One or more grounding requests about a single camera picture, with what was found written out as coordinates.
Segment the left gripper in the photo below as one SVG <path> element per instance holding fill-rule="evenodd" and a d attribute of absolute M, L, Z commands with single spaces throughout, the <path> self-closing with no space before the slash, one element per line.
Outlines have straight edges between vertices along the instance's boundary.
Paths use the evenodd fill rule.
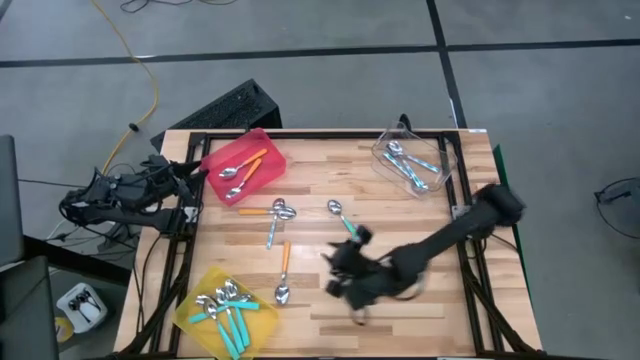
<path fill-rule="evenodd" d="M 179 163 L 167 160 L 161 155 L 149 155 L 141 165 L 146 168 L 146 174 L 143 176 L 145 186 L 142 200 L 165 199 L 172 195 L 182 198 L 197 197 L 203 179 L 188 176 L 191 176 L 194 171 L 201 170 L 201 161 Z M 179 178 L 175 181 L 174 176 L 188 178 Z"/>

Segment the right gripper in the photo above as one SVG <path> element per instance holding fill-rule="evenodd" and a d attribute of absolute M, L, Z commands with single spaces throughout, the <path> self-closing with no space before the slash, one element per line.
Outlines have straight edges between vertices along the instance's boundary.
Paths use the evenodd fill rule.
<path fill-rule="evenodd" d="M 334 248 L 329 256 L 332 279 L 325 291 L 335 298 L 344 298 L 352 310 L 373 305 L 378 297 L 393 297 L 400 293 L 391 268 L 361 253 L 361 246 L 368 245 L 372 237 L 369 228 L 359 225 L 355 235 L 357 243 L 351 240 L 330 243 Z"/>

